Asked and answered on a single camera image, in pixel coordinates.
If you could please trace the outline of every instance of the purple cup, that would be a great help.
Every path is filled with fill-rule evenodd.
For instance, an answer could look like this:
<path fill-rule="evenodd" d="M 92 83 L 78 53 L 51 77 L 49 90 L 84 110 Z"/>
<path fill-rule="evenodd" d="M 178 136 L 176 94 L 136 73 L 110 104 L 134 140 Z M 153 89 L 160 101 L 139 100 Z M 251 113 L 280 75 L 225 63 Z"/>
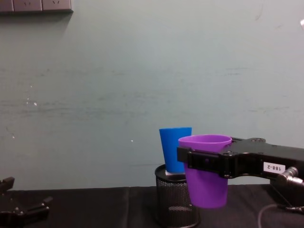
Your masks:
<path fill-rule="evenodd" d="M 225 135 L 193 135 L 179 139 L 179 146 L 193 150 L 218 153 L 225 146 L 231 145 L 232 138 Z M 190 199 L 200 208 L 219 208 L 227 202 L 228 180 L 217 173 L 188 168 L 184 164 Z"/>

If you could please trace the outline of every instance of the white label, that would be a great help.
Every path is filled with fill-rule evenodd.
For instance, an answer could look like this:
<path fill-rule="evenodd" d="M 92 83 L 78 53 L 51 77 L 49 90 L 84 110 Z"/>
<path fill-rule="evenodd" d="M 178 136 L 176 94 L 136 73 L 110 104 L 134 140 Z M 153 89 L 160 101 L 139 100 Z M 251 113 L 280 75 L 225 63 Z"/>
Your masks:
<path fill-rule="evenodd" d="M 274 163 L 264 163 L 264 171 L 265 172 L 272 172 L 272 173 L 277 173 L 281 174 L 285 171 L 286 167 L 284 165 L 280 164 L 274 164 Z"/>
<path fill-rule="evenodd" d="M 184 175 L 184 174 L 185 174 L 184 172 L 175 172 L 175 173 L 172 173 L 172 172 L 167 172 L 167 171 L 166 171 L 166 176 Z"/>

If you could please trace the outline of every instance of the power socket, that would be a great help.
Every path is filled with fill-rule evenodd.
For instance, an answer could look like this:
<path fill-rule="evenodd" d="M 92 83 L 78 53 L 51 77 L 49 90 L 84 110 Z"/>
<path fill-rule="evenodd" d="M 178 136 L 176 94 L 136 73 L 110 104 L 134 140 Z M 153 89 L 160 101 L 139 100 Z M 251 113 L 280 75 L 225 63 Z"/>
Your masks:
<path fill-rule="evenodd" d="M 0 12 L 13 12 L 13 0 L 0 0 Z"/>
<path fill-rule="evenodd" d="M 72 11 L 71 0 L 42 0 L 43 11 Z"/>
<path fill-rule="evenodd" d="M 42 11 L 41 0 L 13 0 L 15 12 Z"/>

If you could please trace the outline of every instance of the metal connector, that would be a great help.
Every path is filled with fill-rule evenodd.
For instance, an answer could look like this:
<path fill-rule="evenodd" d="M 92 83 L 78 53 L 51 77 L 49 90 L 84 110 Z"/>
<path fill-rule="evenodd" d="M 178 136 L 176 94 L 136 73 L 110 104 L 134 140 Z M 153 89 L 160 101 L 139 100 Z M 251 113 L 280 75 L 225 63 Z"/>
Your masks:
<path fill-rule="evenodd" d="M 303 180 L 298 178 L 299 172 L 295 167 L 290 167 L 277 177 L 277 182 L 281 185 L 303 185 Z"/>

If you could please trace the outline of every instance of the label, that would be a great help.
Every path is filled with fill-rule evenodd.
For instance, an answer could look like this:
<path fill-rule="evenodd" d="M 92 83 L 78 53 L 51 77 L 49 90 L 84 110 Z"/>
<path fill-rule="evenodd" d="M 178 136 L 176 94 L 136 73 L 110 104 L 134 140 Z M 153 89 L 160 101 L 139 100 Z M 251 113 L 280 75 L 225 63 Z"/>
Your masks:
<path fill-rule="evenodd" d="M 264 163 L 264 171 L 265 172 L 272 172 L 272 173 L 277 173 L 281 174 L 285 171 L 286 167 L 284 165 L 280 164 L 274 164 L 274 163 Z"/>

